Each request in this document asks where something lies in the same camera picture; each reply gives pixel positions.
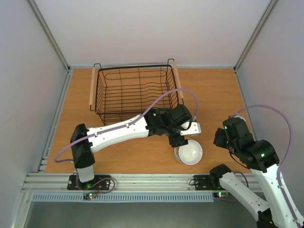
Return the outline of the plain white bowl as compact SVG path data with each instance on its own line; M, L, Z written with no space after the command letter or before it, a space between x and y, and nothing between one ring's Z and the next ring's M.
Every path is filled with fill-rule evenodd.
M178 148L178 157L186 165L195 165L203 156L202 146L195 140L188 140L187 145Z

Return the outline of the dotted patterned white bowl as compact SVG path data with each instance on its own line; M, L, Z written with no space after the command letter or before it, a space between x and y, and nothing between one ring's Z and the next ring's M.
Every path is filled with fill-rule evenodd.
M176 158L176 160L179 162L179 163L182 163L180 157L179 157L179 147L175 147L174 148L174 156Z

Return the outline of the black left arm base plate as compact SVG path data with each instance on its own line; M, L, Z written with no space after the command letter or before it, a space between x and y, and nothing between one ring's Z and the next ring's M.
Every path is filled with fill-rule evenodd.
M110 175L95 175L94 178L87 182L81 182L78 179L76 183L76 175L70 175L67 190L89 190L89 191L108 191L111 186Z

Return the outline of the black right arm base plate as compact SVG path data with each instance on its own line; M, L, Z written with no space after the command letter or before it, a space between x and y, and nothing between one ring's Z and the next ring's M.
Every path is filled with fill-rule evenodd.
M194 175L195 190L219 190L218 179L212 175Z

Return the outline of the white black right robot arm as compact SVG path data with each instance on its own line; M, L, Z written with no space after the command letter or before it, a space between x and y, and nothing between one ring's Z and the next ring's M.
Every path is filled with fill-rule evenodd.
M284 179L278 173L280 161L271 143L256 141L244 119L229 118L217 129L214 144L250 169L258 181L265 199L245 186L226 165L209 172L210 184L230 192L253 216L259 228L302 228L304 217L295 206Z

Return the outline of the left small circuit board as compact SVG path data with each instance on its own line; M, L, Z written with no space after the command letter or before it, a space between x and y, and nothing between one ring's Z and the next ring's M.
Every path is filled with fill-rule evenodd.
M92 200L97 197L98 193L96 192L90 192L90 193L84 193L83 194L83 200Z

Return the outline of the small circuit board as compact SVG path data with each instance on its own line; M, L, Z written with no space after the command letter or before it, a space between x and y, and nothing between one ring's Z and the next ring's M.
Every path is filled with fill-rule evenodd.
M83 200L92 200L97 197L98 193L96 192L90 192L90 193L84 193L83 194Z
M226 197L228 197L229 195L230 195L229 192L223 192L223 191L218 191L218 192L214 192L214 193L213 193L213 196L214 196L215 198L226 198Z

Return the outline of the right small circuit board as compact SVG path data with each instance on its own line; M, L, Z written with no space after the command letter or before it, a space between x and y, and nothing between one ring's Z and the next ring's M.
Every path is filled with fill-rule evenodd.
M218 191L218 192L214 192L214 193L213 193L213 196L214 196L215 198L226 198L226 197L228 197L229 195L230 195L229 192L223 192L223 191Z

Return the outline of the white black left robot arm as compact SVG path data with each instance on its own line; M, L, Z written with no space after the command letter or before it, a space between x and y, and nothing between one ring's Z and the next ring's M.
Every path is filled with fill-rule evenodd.
M94 187L94 153L105 147L135 138L166 135L170 146L175 148L187 145L185 136L195 133L200 133L200 127L183 104L173 109L152 108L127 121L100 128L87 129L85 124L79 124L70 139L78 182L84 189Z

